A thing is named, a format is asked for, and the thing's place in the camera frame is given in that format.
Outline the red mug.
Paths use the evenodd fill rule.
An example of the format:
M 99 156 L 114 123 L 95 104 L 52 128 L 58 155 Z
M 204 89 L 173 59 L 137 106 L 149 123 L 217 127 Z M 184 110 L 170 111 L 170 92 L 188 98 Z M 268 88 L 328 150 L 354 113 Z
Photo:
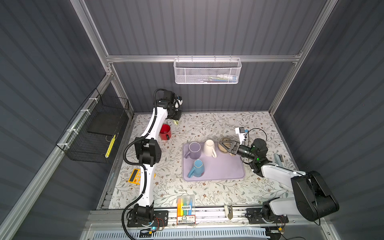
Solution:
M 160 129 L 159 136 L 161 140 L 164 140 L 164 141 L 170 140 L 170 138 L 172 137 L 171 126 L 167 124 L 163 124 Z

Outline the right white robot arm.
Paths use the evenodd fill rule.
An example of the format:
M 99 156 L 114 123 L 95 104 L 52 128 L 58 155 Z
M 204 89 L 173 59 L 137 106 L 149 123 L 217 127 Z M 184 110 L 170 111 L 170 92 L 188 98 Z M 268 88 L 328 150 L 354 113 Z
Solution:
M 248 147 L 237 141 L 220 141 L 219 145 L 230 154 L 249 159 L 248 165 L 259 177 L 278 182 L 294 196 L 274 198 L 263 202 L 259 216 L 266 223 L 274 223 L 280 216 L 302 216 L 310 222 L 337 212 L 340 205 L 316 171 L 294 171 L 279 165 L 273 165 L 267 158 L 268 147 L 264 140 L 255 139 Z

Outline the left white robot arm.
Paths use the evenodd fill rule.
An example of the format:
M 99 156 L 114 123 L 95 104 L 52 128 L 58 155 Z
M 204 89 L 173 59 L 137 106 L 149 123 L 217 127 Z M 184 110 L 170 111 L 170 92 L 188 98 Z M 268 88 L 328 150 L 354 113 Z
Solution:
M 128 206 L 133 207 L 131 218 L 140 225 L 150 225 L 155 217 L 154 210 L 154 178 L 156 164 L 162 156 L 158 143 L 160 130 L 166 119 L 178 121 L 183 100 L 174 92 L 157 89 L 154 92 L 154 105 L 150 121 L 140 137 L 128 144 L 124 151 L 124 162 L 131 166 L 139 166 L 141 170 L 140 195 Z

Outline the blue dotted mug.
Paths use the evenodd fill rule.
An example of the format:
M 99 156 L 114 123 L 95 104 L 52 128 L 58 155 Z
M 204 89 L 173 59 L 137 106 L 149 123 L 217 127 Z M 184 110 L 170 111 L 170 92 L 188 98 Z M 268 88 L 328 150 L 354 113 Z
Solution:
M 188 173 L 188 178 L 196 177 L 199 178 L 201 177 L 205 172 L 205 166 L 202 160 L 197 159 L 194 161 L 193 166 Z

